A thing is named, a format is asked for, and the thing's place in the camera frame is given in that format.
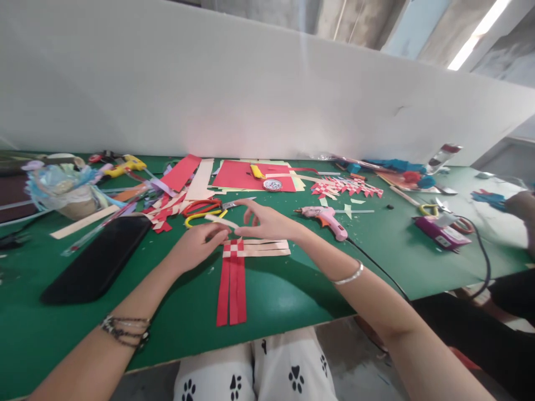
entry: beaded bracelet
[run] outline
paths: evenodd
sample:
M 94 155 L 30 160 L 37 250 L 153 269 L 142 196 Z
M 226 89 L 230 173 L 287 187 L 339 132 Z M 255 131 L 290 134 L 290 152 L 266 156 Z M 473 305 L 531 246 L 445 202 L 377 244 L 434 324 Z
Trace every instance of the beaded bracelet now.
M 123 324 L 125 326 L 139 327 L 141 329 L 146 329 L 146 330 L 144 333 L 141 333 L 141 334 L 130 333 L 123 329 L 118 329 L 117 327 L 115 327 L 115 323 Z M 100 328 L 103 329 L 108 334 L 111 334 L 112 337 L 115 339 L 115 341 L 117 341 L 118 343 L 122 345 L 126 345 L 126 346 L 136 348 L 136 349 L 143 348 L 143 346 L 149 340 L 149 334 L 150 334 L 149 327 L 150 327 L 150 319 L 141 319 L 138 317 L 115 317 L 112 315 L 108 315 L 100 323 Z M 139 343 L 132 344 L 127 341 L 124 341 L 120 338 L 122 336 L 138 338 Z

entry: power cord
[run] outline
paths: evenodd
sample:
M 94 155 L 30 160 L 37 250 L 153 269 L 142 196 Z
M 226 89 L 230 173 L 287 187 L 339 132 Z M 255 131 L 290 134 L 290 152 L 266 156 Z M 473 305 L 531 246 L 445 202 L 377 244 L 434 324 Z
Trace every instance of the power cord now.
M 389 274 L 385 271 L 385 269 L 383 269 L 383 268 L 379 265 L 379 263 L 377 263 L 377 262 L 370 256 L 370 255 L 368 255 L 368 254 L 364 251 L 364 249 L 362 249 L 359 245 L 357 245 L 351 238 L 347 237 L 347 242 L 349 242 L 351 245 L 355 246 L 355 248 L 357 248 L 359 251 L 361 251 L 361 252 L 364 254 L 364 256 L 366 256 L 370 261 L 372 261 L 373 264 L 376 265 L 376 266 L 377 266 L 377 267 L 378 267 L 378 268 L 379 268 L 379 269 L 380 269 L 380 270 L 381 270 L 381 271 L 382 271 L 382 272 L 383 272 L 383 273 L 384 273 L 384 274 L 385 274 L 385 275 L 386 275 L 386 276 L 387 276 L 387 277 L 388 277 L 388 278 L 389 278 L 389 279 L 396 285 L 397 288 L 399 288 L 401 294 L 403 295 L 403 298 L 405 298 L 405 300 L 409 303 L 409 305 L 412 306 L 412 302 L 411 302 L 411 300 L 409 299 L 407 293 L 403 290 L 403 288 L 401 288 L 401 286 L 397 283 L 397 281 L 394 280 L 394 279 L 392 278 L 392 276 L 389 275 Z
M 478 237 L 479 247 L 481 248 L 481 251 L 483 252 L 483 256 L 485 258 L 485 263 L 487 264 L 487 275 L 485 276 L 485 281 L 483 282 L 483 286 L 475 294 L 470 295 L 470 297 L 466 299 L 467 301 L 472 301 L 476 297 L 478 297 L 483 291 L 485 291 L 487 289 L 487 287 L 489 286 L 490 277 L 492 275 L 491 274 L 492 271 L 491 271 L 491 268 L 490 268 L 490 259 L 489 259 L 489 255 L 487 254 L 487 250 L 483 246 L 483 240 L 481 238 L 481 234 L 479 233 L 479 230 L 476 227 L 476 225 L 470 219 L 467 219 L 466 217 L 463 217 L 463 216 L 457 216 L 457 217 L 460 217 L 460 218 L 463 218 L 463 219 L 467 220 L 474 227 L 475 234 Z

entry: right hand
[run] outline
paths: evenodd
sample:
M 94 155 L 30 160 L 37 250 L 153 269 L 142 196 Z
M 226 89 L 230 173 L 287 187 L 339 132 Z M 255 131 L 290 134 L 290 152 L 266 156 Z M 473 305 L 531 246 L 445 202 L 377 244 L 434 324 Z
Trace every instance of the right hand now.
M 237 228 L 234 230 L 236 235 L 295 241 L 306 231 L 306 228 L 298 222 L 280 214 L 273 208 L 259 205 L 253 200 L 239 199 L 234 203 L 247 206 L 247 211 L 244 214 L 244 224 L 249 224 L 251 217 L 253 217 L 252 227 Z

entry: silver bangle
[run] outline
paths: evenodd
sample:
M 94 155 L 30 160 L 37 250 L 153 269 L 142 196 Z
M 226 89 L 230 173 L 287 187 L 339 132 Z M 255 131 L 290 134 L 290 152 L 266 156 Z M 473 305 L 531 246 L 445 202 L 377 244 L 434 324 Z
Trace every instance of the silver bangle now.
M 360 276 L 362 274 L 362 271 L 364 270 L 364 265 L 362 264 L 362 262 L 359 261 L 359 263 L 361 265 L 359 266 L 357 271 L 353 274 L 353 276 L 345 278 L 344 280 L 340 280 L 340 281 L 331 280 L 331 283 L 334 284 L 334 285 L 342 285 L 342 284 L 348 283 L 349 281 L 355 280 L 355 278 L 358 278 L 358 276 Z

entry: pink glue gun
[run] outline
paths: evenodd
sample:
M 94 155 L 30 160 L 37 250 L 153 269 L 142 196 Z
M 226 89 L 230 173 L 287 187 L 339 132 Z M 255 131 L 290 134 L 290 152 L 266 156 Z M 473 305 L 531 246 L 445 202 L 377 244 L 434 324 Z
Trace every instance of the pink glue gun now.
M 335 211 L 333 208 L 323 206 L 306 206 L 304 208 L 294 210 L 294 212 L 301 213 L 305 217 L 315 217 L 319 219 L 322 223 L 322 227 L 329 226 L 337 241 L 345 241 L 347 239 L 347 231 L 334 218 Z

